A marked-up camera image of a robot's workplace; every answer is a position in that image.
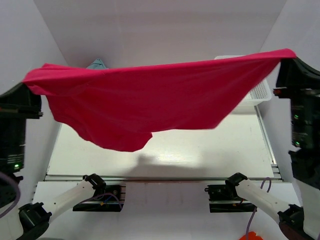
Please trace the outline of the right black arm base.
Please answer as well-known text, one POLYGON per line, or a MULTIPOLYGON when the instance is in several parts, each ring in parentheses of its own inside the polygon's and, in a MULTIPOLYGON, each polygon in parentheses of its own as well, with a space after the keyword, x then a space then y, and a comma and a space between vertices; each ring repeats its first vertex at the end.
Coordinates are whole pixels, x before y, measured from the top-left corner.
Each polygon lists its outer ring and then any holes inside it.
POLYGON ((232 196, 223 184, 208 185, 204 191, 209 196, 210 213, 252 213, 255 206, 238 196, 232 196))

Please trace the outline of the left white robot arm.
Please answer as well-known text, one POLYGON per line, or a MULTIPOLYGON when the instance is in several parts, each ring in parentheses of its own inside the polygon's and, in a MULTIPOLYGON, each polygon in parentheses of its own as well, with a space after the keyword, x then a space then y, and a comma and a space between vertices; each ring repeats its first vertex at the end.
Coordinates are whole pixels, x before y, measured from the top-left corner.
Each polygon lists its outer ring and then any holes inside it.
POLYGON ((19 83, 0 96, 0 238, 37 240, 61 214, 77 204, 105 196, 106 183, 97 174, 56 197, 19 205, 25 166, 27 120, 43 115, 42 99, 19 83))

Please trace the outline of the magenta red t shirt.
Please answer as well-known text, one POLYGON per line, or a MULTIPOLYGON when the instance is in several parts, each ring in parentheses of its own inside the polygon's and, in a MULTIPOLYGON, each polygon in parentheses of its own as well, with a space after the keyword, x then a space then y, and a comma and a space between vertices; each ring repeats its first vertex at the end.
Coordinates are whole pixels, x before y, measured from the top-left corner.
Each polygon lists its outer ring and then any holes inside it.
POLYGON ((153 133, 213 129, 290 49, 139 67, 88 69, 44 64, 23 83, 45 96, 54 119, 109 150, 142 149, 153 133))

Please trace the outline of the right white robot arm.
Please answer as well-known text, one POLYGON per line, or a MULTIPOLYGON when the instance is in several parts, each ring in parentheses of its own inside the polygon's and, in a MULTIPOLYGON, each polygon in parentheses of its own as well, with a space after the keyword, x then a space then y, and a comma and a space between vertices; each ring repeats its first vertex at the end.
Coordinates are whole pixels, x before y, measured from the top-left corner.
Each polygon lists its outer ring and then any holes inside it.
POLYGON ((225 181, 226 195, 248 201, 269 216, 288 240, 320 238, 320 72, 300 58, 281 61, 276 97, 290 101, 291 144, 288 155, 295 180, 276 192, 264 190, 242 173, 225 181))

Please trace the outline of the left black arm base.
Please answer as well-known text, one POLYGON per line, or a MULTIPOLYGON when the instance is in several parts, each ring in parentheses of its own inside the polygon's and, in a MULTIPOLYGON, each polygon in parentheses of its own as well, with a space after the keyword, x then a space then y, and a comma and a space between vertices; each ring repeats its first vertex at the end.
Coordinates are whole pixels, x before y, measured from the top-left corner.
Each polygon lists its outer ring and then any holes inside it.
POLYGON ((125 203, 125 185, 106 185, 93 198, 75 205, 73 212, 119 213, 125 203))

